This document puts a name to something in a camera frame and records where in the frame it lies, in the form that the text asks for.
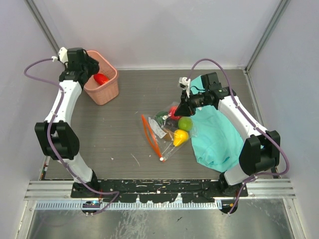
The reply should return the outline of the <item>red yellow fake mango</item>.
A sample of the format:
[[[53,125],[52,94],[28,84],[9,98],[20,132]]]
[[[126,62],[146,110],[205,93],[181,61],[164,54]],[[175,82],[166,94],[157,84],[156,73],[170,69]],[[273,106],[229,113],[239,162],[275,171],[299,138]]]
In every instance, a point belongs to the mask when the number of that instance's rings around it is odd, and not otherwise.
[[[101,73],[95,74],[93,76],[93,78],[94,78],[95,82],[98,83],[100,86],[109,81],[109,78]]]

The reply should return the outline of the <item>clear zip top bag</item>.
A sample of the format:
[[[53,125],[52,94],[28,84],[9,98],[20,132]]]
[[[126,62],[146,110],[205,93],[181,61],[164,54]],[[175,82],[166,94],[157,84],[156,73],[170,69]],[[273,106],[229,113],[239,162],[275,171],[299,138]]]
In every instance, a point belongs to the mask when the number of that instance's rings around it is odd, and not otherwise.
[[[155,115],[141,115],[144,134],[150,147],[161,162],[167,161],[188,141],[197,136],[190,117],[175,116],[177,102],[158,111]]]

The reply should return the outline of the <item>brown fake kiwi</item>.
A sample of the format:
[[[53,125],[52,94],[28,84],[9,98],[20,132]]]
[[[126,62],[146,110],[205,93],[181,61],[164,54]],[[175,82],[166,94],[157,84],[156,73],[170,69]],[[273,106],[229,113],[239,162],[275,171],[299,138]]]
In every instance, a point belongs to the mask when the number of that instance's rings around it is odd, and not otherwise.
[[[164,128],[163,131],[165,132],[165,135],[163,139],[165,141],[173,141],[174,139],[174,132],[172,132],[170,129]]]

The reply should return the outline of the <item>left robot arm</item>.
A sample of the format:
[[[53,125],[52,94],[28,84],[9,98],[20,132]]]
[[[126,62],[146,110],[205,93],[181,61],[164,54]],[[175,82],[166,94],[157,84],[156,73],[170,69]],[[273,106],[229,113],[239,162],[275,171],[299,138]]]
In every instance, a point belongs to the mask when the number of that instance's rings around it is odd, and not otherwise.
[[[71,128],[77,99],[89,78],[99,71],[99,63],[83,48],[62,47],[57,60],[64,65],[59,76],[58,94],[44,122],[35,125],[35,133],[44,155],[57,160],[72,175],[74,190],[95,197],[100,185],[95,172],[80,155],[79,138]]]

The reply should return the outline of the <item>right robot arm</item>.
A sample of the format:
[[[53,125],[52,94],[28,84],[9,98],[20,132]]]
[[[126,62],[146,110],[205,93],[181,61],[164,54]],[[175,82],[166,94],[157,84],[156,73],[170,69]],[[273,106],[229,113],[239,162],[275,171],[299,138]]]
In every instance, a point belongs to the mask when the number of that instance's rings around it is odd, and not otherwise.
[[[280,135],[277,131],[269,131],[252,117],[242,106],[239,98],[230,86],[223,87],[217,73],[202,75],[203,90],[194,94],[191,91],[191,80],[181,77],[178,81],[182,88],[180,104],[175,116],[190,117],[196,109],[214,106],[239,132],[243,139],[243,147],[239,162],[231,169],[221,173],[218,179],[218,189],[224,196],[230,196],[236,191],[236,185],[246,179],[255,179],[259,173],[264,174],[279,165]]]

